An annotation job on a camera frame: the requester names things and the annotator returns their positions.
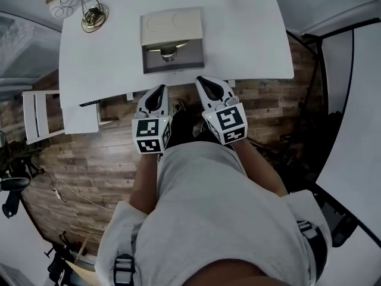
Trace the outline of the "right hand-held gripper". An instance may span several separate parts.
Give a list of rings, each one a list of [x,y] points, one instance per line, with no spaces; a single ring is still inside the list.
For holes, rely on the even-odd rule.
[[[238,98],[231,98],[235,94],[229,84],[212,76],[198,76],[195,84],[205,109],[202,116],[218,141],[227,145],[245,139],[248,134],[245,110]],[[212,103],[221,104],[212,108]]]

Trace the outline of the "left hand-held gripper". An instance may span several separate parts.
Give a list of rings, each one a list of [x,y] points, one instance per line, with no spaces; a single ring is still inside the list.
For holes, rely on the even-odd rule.
[[[138,153],[163,153],[171,136],[171,121],[166,85],[159,85],[143,94],[132,119],[133,142]]]

